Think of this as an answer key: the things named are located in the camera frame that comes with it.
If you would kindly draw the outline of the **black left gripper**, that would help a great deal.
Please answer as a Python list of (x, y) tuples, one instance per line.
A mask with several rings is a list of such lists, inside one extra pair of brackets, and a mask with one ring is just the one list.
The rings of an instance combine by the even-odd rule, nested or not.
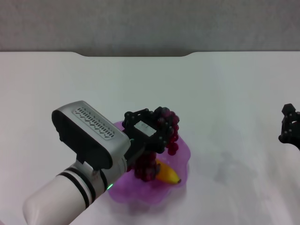
[(123, 129), (131, 141), (125, 154), (127, 172), (159, 172), (160, 165), (156, 157), (165, 151), (174, 134), (173, 118), (171, 110), (161, 106), (155, 111), (145, 108), (124, 114)]

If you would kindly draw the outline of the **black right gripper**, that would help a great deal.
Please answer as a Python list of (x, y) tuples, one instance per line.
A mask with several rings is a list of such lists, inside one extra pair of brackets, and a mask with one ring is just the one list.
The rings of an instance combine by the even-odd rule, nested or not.
[(284, 105), (282, 113), (284, 117), (278, 139), (281, 143), (290, 143), (300, 149), (300, 112), (289, 103)]

